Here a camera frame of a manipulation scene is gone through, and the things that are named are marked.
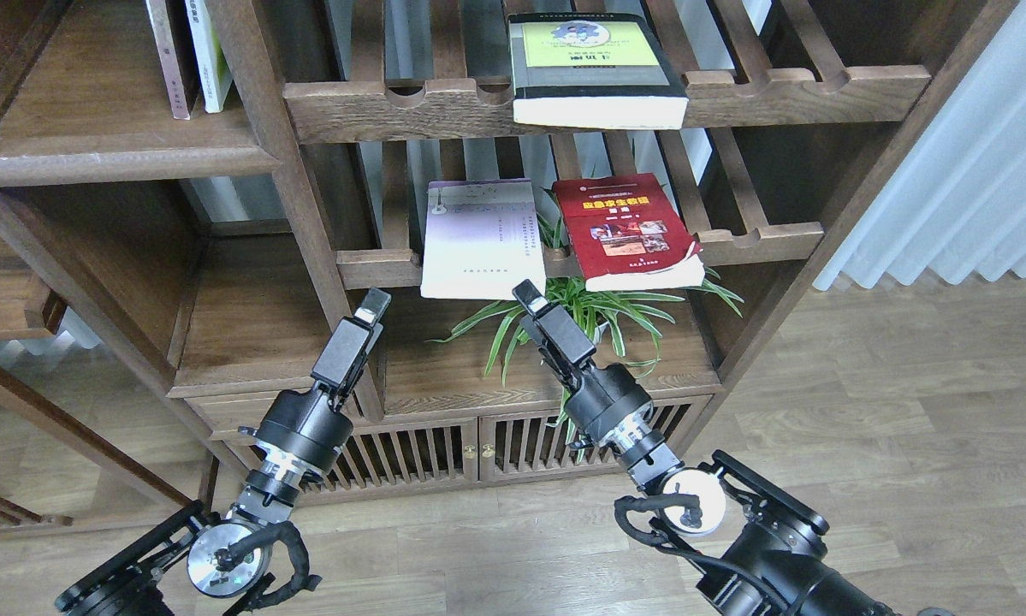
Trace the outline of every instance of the wooden floor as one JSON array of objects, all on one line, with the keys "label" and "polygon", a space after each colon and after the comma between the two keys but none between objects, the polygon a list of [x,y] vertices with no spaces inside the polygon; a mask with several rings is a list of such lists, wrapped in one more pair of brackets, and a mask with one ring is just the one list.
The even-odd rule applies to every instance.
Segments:
[{"label": "wooden floor", "polygon": [[[121,387],[81,394],[103,409]],[[184,464],[163,449],[163,465]],[[715,449],[821,511],[826,563],[894,609],[1026,616],[1026,280],[811,294],[685,459]],[[70,472],[29,450],[0,444],[0,467]],[[3,487],[21,495],[31,480]],[[96,488],[93,501],[126,498]],[[325,580],[270,613],[712,614],[692,568],[617,529],[610,501],[631,492],[615,474],[301,508],[293,522]],[[732,513],[703,549],[736,538]],[[0,615],[50,613],[141,533],[0,541]],[[176,614],[228,605],[195,596],[180,570],[161,588]]]}]

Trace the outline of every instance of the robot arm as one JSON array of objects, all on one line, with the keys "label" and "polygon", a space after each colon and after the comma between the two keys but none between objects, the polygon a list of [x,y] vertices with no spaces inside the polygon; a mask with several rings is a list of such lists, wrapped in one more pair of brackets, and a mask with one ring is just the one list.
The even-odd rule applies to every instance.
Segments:
[{"label": "robot arm", "polygon": [[[894,616],[822,563],[828,522],[723,452],[688,467],[646,424],[653,399],[620,363],[598,368],[595,347],[559,305],[525,280],[513,290],[527,315],[520,325],[569,391],[564,410],[582,440],[610,448],[645,498],[616,500],[616,522],[637,541],[687,559],[704,577],[700,592],[727,616]],[[684,537],[711,533],[728,500],[748,523],[721,557],[705,556]],[[630,511],[654,511],[639,531]]]},{"label": "robot arm", "polygon": [[[223,518],[192,503],[61,593],[55,608],[70,616],[172,616],[157,584],[184,557],[189,581],[201,593],[241,595],[226,616],[313,591],[321,578],[311,576],[304,539],[288,518],[302,484],[321,480],[353,432],[342,407],[384,331],[379,320],[390,302],[388,294],[370,290],[357,311],[338,323],[311,370],[311,389],[281,391],[259,428],[240,428],[266,459],[246,475],[242,494]],[[275,542],[288,548],[293,573],[267,592],[274,582],[266,570]]]}]

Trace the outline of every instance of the book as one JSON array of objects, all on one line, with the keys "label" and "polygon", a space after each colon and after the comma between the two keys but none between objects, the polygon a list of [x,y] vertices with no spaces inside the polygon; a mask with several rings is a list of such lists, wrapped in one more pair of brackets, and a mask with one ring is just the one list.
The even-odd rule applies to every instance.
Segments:
[{"label": "book", "polygon": [[422,297],[512,300],[547,284],[529,180],[431,182]]},{"label": "book", "polygon": [[701,285],[701,246],[653,172],[553,187],[588,291]]},{"label": "book", "polygon": [[189,32],[193,35],[193,49],[197,55],[197,74],[200,75],[204,110],[220,113],[231,91],[231,70],[203,0],[185,0],[185,10],[189,16]]},{"label": "book", "polygon": [[626,12],[508,16],[513,121],[677,129],[688,98],[645,20]]},{"label": "book", "polygon": [[189,120],[197,97],[197,64],[182,0],[145,0],[159,49],[159,65],[175,120]]}]

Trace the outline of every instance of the white book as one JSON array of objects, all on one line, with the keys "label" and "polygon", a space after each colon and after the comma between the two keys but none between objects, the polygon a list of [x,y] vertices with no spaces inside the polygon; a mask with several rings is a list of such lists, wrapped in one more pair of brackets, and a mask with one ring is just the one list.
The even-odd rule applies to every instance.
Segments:
[{"label": "white book", "polygon": [[224,59],[220,38],[215,36],[215,28],[212,28],[203,0],[185,0],[185,10],[189,15],[189,31],[193,33],[193,49],[197,55],[200,89],[204,93],[204,110],[220,113],[231,91],[231,69]]},{"label": "white book", "polygon": [[512,300],[547,284],[529,180],[431,182],[422,297]]},{"label": "white book", "polygon": [[688,98],[645,20],[626,12],[508,16],[513,121],[677,129]]}]

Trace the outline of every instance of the red book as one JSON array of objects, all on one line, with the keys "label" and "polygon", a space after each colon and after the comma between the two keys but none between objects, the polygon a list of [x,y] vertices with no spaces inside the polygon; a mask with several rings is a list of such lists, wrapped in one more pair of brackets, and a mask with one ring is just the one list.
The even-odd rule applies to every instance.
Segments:
[{"label": "red book", "polygon": [[699,242],[653,172],[559,180],[554,194],[588,291],[700,285]]}]

